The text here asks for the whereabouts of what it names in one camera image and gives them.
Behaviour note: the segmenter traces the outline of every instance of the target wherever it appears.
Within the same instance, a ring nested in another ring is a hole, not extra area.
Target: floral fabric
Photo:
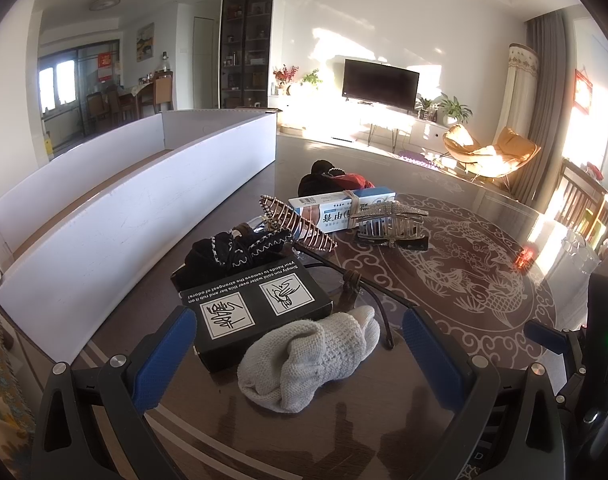
[[[30,477],[35,421],[15,380],[0,327],[0,458],[18,480]]]

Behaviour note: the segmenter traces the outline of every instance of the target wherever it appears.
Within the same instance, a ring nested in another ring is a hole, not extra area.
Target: bottle
[[[168,54],[166,54],[166,51],[164,50],[164,53],[162,54],[162,62],[159,65],[157,72],[168,72],[170,69],[171,69],[171,62],[168,59]]]

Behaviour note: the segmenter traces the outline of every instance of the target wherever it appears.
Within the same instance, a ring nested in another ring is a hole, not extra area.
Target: window
[[[74,60],[56,63],[39,71],[39,100],[41,112],[72,103],[77,99],[74,80]]]

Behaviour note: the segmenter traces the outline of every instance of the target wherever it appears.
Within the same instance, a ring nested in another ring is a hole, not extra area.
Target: gray curtain
[[[564,84],[566,82],[566,31],[562,10],[555,10],[526,22],[526,40],[540,57],[540,74],[529,139],[542,149],[519,169],[511,193],[519,202],[533,206],[551,155],[560,135]]]

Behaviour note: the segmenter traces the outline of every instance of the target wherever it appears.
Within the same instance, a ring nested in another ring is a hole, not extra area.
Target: open cardboard box
[[[0,198],[0,306],[71,363],[151,267],[275,160],[276,115],[182,110],[73,148]]]

